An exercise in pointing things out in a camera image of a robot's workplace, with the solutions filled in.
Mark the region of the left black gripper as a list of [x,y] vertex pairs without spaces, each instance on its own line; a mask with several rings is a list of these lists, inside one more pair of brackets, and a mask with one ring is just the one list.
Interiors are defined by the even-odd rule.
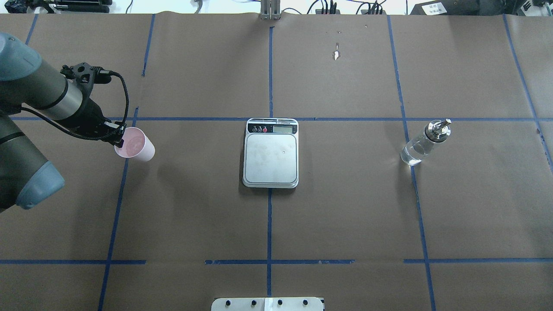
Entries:
[[74,132],[79,135],[107,135],[105,141],[117,148],[124,144],[125,122],[112,123],[104,117],[98,104],[88,99],[74,115]]

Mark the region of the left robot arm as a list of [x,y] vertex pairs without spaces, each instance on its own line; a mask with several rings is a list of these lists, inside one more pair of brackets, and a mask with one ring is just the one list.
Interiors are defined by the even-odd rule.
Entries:
[[[64,134],[80,140],[123,147],[130,108],[126,82],[120,73],[88,63],[53,68],[16,36],[0,35],[0,208],[35,207],[65,185],[47,157],[12,119],[28,112]],[[126,108],[121,121],[105,117],[91,99],[97,83],[120,79]]]

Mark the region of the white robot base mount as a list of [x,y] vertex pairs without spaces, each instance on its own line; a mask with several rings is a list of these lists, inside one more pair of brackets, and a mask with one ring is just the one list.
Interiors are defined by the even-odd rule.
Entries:
[[212,311],[324,311],[323,298],[318,297],[240,297],[217,298]]

